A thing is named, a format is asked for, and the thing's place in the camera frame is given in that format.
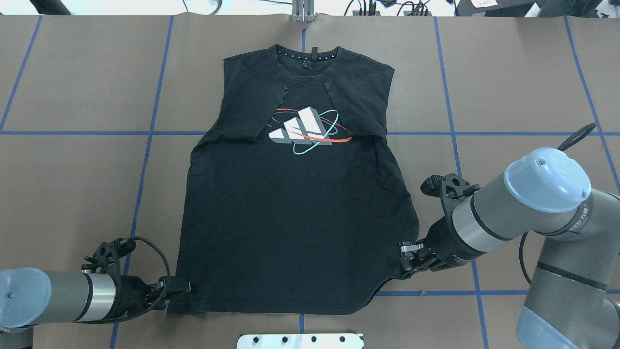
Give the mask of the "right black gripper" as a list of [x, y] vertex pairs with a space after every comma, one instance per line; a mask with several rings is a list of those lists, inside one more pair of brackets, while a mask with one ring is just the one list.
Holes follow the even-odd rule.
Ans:
[[421, 271], [462, 267], [473, 260], [471, 248], [461, 241], [447, 217], [433, 223], [417, 243], [401, 241], [398, 248], [403, 277]]

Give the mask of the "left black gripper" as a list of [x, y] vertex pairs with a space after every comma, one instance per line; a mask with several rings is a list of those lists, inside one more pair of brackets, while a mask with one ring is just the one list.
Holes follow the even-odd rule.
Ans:
[[121, 322], [140, 317], [150, 311], [165, 309], [167, 295], [179, 295], [192, 290], [186, 276], [162, 276], [155, 284], [147, 284], [137, 276], [114, 279], [114, 320]]

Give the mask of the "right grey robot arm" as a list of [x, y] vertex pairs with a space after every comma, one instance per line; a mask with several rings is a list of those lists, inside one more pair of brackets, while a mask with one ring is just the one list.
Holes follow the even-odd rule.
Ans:
[[619, 303], [606, 292], [619, 256], [619, 197], [591, 187], [562, 150], [542, 147], [486, 186], [454, 173], [433, 175], [421, 192], [443, 217], [425, 238], [402, 241], [402, 270], [460, 267], [534, 232], [545, 237], [516, 336], [528, 349], [617, 349]]

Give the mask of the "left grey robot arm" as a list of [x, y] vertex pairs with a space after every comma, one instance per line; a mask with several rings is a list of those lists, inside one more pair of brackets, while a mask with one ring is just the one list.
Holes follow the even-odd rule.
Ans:
[[0, 325], [3, 349], [33, 348], [34, 327], [46, 323], [125, 322], [192, 289], [182, 276], [162, 276], [146, 284], [136, 276], [106, 273], [3, 270], [0, 274]]

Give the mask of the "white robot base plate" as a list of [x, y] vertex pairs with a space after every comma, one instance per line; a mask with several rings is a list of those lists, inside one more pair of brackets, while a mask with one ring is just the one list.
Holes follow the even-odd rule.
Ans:
[[237, 349], [364, 349], [357, 333], [276, 333], [243, 335]]

